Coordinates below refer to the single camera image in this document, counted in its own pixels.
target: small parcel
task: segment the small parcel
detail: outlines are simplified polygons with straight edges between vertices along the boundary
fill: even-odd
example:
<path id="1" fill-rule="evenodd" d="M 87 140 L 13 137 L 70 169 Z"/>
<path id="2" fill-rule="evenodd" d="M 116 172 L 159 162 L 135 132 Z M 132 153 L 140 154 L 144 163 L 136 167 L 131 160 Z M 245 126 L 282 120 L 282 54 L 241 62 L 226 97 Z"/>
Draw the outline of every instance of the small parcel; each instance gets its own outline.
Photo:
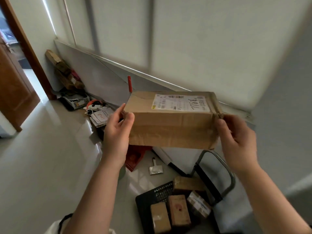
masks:
<path id="1" fill-rule="evenodd" d="M 135 114 L 129 144 L 159 147 L 214 149 L 223 118 L 213 92 L 135 91 L 124 111 Z"/>

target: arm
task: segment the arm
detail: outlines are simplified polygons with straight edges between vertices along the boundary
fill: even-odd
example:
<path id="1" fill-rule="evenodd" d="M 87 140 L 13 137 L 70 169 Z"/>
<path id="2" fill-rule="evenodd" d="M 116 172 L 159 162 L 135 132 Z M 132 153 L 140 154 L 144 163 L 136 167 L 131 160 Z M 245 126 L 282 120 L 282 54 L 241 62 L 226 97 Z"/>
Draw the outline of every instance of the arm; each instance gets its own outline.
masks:
<path id="1" fill-rule="evenodd" d="M 237 116 L 216 121 L 224 157 L 244 186 L 255 218 L 264 233 L 310 234 L 295 211 L 257 161 L 255 132 Z"/>
<path id="2" fill-rule="evenodd" d="M 112 114 L 104 132 L 103 156 L 64 234 L 108 233 L 112 217 L 119 170 L 129 145 L 134 114 L 122 112 L 125 104 Z"/>

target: scraper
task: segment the scraper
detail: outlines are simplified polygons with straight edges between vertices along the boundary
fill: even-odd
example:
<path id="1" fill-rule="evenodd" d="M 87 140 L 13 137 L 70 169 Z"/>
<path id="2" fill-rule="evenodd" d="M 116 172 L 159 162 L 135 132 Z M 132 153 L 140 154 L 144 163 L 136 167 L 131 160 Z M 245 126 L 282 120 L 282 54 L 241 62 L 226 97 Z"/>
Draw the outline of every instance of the scraper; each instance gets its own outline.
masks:
<path id="1" fill-rule="evenodd" d="M 150 174 L 154 175 L 154 174 L 163 173 L 162 165 L 157 165 L 155 158 L 153 158 L 153 163 L 154 163 L 154 166 L 150 167 Z"/>

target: stack of papers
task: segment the stack of papers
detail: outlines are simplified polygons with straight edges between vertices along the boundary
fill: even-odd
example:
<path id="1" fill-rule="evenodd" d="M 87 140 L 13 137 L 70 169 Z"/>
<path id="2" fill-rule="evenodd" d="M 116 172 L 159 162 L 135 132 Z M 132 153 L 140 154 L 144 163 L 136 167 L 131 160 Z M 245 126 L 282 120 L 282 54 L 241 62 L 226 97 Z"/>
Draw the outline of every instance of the stack of papers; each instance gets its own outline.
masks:
<path id="1" fill-rule="evenodd" d="M 109 116 L 113 113 L 114 111 L 111 108 L 104 107 L 102 110 L 92 113 L 90 115 L 90 121 L 96 126 L 96 128 L 105 126 Z"/>

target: forearm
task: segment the forearm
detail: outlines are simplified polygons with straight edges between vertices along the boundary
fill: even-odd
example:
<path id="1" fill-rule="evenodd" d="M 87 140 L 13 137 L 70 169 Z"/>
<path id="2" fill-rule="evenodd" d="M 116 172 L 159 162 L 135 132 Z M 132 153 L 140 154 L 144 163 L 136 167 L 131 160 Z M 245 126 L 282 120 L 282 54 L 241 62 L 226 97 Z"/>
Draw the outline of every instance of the forearm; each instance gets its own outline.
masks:
<path id="1" fill-rule="evenodd" d="M 259 166 L 239 175 L 264 233 L 310 234 L 312 230 Z"/>
<path id="2" fill-rule="evenodd" d="M 64 234 L 108 233 L 119 169 L 101 161 Z"/>

